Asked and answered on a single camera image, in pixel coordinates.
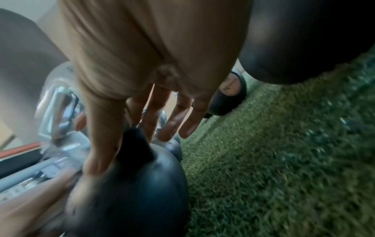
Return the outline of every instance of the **green carpet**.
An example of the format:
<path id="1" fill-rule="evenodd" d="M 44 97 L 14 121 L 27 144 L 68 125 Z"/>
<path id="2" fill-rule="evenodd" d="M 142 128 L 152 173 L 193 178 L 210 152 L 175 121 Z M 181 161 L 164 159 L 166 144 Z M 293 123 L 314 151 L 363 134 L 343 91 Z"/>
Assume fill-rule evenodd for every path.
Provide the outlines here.
<path id="1" fill-rule="evenodd" d="M 187 237 L 375 236 L 375 49 L 248 98 L 182 142 Z"/>

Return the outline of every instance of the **hand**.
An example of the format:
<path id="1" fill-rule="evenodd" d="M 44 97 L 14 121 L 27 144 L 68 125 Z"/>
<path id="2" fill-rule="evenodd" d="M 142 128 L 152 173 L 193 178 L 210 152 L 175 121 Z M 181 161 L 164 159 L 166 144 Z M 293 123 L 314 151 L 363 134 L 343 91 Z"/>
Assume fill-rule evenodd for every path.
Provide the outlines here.
<path id="1" fill-rule="evenodd" d="M 38 233 L 38 230 L 64 209 L 69 185 L 75 172 L 68 170 L 25 194 L 0 205 L 0 237 L 58 237 L 56 230 Z"/>
<path id="2" fill-rule="evenodd" d="M 103 173 L 115 157 L 124 111 L 149 139 L 170 96 L 177 104 L 158 138 L 189 137 L 230 73 L 246 37 L 251 0 L 59 0 L 75 52 L 91 151 L 84 173 Z"/>

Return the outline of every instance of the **green artificial grass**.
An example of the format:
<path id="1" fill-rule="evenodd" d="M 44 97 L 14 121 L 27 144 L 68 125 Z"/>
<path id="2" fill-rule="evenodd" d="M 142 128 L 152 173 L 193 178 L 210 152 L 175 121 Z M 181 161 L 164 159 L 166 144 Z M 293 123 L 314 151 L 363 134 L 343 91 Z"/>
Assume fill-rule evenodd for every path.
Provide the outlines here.
<path id="1" fill-rule="evenodd" d="M 187 237 L 375 236 L 375 49 L 248 97 L 182 141 Z"/>

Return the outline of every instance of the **skin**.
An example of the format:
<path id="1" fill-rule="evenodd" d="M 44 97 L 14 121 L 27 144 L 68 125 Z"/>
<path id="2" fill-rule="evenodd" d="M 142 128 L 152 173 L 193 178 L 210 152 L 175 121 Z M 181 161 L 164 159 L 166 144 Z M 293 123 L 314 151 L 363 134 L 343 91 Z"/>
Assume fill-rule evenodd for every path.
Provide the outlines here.
<path id="1" fill-rule="evenodd" d="M 58 237 L 61 231 L 39 233 L 55 211 L 63 210 L 75 171 L 66 170 L 25 194 L 0 205 L 0 237 Z"/>
<path id="2" fill-rule="evenodd" d="M 99 175 L 118 151 L 124 111 L 151 140 L 172 91 L 177 104 L 158 138 L 189 137 L 230 73 L 245 40 L 251 0 L 59 0 L 75 52 L 91 152 L 84 173 Z"/>

